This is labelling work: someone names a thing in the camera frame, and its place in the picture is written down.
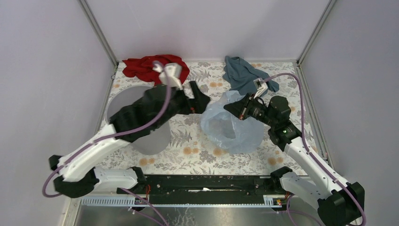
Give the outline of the light blue plastic trash bag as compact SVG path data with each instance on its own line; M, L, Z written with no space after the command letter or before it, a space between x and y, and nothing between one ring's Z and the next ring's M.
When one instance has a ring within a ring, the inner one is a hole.
M223 107L243 98L236 90L226 91L219 100L208 104L200 117L200 126L207 138L230 154L251 153L264 138L264 124L247 118L239 120Z

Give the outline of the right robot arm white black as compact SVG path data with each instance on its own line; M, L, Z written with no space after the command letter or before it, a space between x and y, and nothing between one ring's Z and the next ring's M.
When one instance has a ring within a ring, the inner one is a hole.
M287 167L272 173L270 188L276 194L287 191L312 206L326 226L346 226L364 213L365 190L334 171L306 142L290 120L291 109L285 97L274 96L268 105L254 94L226 104L224 109L240 120L256 119L270 127L270 140L294 159L311 178L301 179Z

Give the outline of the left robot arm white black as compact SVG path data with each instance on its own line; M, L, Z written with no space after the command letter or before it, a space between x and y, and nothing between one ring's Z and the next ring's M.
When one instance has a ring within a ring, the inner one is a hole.
M157 85L143 96L122 107L94 137L69 155L49 158L56 196L79 198L93 191L145 190L146 178L139 167L102 169L98 163L114 151L150 135L177 114L201 114L210 102L195 81L190 81L193 98L182 89Z

